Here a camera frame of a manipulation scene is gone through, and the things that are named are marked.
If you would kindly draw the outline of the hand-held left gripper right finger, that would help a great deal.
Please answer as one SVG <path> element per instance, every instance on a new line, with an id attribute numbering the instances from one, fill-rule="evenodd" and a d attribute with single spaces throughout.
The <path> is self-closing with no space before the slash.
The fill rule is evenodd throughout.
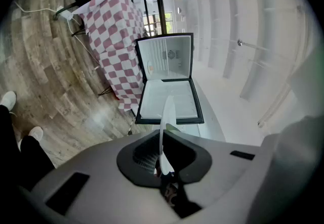
<path id="1" fill-rule="evenodd" d="M 202 207 L 188 199 L 184 186 L 202 180 L 212 157 L 206 149 L 168 130 L 164 131 L 163 152 L 174 169 L 163 176 L 163 197 L 180 218 L 186 218 Z"/>

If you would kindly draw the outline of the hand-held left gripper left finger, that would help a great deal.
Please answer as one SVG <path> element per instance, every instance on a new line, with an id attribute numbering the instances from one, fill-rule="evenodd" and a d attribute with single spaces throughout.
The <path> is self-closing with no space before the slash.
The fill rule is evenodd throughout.
<path id="1" fill-rule="evenodd" d="M 159 131 L 123 147 L 116 163 L 120 172 L 133 184 L 140 187 L 160 188 L 161 180 L 154 175 L 159 158 Z"/>

